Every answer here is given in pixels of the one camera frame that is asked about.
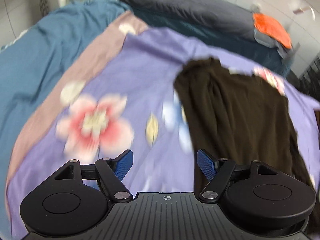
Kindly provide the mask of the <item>dark brown garment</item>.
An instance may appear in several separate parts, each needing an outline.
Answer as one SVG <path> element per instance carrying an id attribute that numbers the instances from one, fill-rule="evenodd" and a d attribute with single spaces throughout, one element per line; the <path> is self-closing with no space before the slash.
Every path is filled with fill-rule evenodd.
<path id="1" fill-rule="evenodd" d="M 240 165 L 262 161 L 311 185 L 288 100 L 263 78 L 232 74 L 208 58 L 184 65 L 174 88 L 194 150 Z"/>

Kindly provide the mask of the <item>purple floral bed sheet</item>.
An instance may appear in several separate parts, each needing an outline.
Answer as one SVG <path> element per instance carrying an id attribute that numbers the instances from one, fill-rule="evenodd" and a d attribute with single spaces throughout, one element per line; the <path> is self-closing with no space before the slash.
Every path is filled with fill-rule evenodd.
<path id="1" fill-rule="evenodd" d="M 27 230 L 23 198 L 69 159 L 92 164 L 133 151 L 124 178 L 132 193 L 190 191 L 194 154 L 174 80 L 189 60 L 214 57 L 232 74 L 267 78 L 288 99 L 298 148 L 319 183 L 319 103 L 255 62 L 167 28 L 149 28 L 126 12 L 63 74 L 23 126 L 9 165 L 7 207 L 14 239 Z"/>

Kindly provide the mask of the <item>teal blue blanket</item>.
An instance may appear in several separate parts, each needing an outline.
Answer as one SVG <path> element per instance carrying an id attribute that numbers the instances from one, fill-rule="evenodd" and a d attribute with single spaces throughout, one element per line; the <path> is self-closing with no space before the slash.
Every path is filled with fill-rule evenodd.
<path id="1" fill-rule="evenodd" d="M 5 182 L 14 143 L 33 111 L 84 49 L 129 5 L 74 2 L 50 12 L 1 50 L 1 239 L 11 239 Z"/>

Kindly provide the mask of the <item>orange cloth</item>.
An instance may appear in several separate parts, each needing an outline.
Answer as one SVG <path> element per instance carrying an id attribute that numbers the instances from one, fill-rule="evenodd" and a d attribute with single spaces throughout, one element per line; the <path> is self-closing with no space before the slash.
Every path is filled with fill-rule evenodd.
<path id="1" fill-rule="evenodd" d="M 285 48 L 291 49 L 291 37 L 284 27 L 273 17 L 254 13 L 254 26 L 262 34 L 265 34 L 281 43 Z"/>

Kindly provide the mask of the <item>dark grey pillow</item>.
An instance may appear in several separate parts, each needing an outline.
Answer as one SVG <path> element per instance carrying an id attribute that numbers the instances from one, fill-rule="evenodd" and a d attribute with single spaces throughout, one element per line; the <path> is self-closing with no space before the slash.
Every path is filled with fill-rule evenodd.
<path id="1" fill-rule="evenodd" d="M 135 8 L 171 15 L 254 41 L 252 12 L 224 0 L 122 0 Z"/>

